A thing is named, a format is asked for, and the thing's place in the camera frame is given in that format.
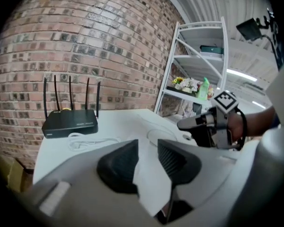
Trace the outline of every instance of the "robotic hand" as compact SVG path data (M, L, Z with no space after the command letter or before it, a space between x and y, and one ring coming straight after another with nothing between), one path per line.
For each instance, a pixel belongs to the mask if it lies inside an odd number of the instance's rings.
M179 121L178 128L190 132L198 146L241 149L247 134L247 122L243 112L238 109L239 103L235 95L223 91L212 99L212 104L214 107L208 112ZM233 144L227 123L229 115L237 112L240 112L243 118L243 137L237 144Z

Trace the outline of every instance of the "human arm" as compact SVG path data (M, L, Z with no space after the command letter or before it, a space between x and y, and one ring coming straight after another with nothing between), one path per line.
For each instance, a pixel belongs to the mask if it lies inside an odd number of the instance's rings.
M260 136L270 128L275 117L275 109L270 107L260 113L247 114L247 136ZM243 134L243 119L241 115L233 113L229 116L228 127L232 140L237 141Z

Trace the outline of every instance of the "green object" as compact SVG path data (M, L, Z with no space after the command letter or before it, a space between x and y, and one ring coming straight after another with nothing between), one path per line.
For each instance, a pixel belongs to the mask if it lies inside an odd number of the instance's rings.
M209 88L209 81L207 78L204 78L203 84L200 86L199 91L197 93L197 98L201 100L207 100L207 93L208 93L208 88Z
M201 45L200 49L201 49L201 52L216 53L216 54L223 54L223 51L224 51L223 48L206 46L206 45Z

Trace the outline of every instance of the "human hand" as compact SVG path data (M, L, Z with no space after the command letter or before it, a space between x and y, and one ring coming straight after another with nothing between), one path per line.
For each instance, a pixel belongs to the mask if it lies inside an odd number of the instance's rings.
M243 119L241 115L232 113L228 117L228 128L231 131L232 142L237 141L243 135Z

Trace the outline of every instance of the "black strap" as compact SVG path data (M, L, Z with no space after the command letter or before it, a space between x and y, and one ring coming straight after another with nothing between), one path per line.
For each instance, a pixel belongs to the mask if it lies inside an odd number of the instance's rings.
M240 109L238 109L238 107L235 108L235 111L236 113L240 113L243 119L243 134L242 134L242 138L238 140L238 145L239 145L238 150L241 150L243 148L245 138L247 135L247 120L246 120L245 114Z

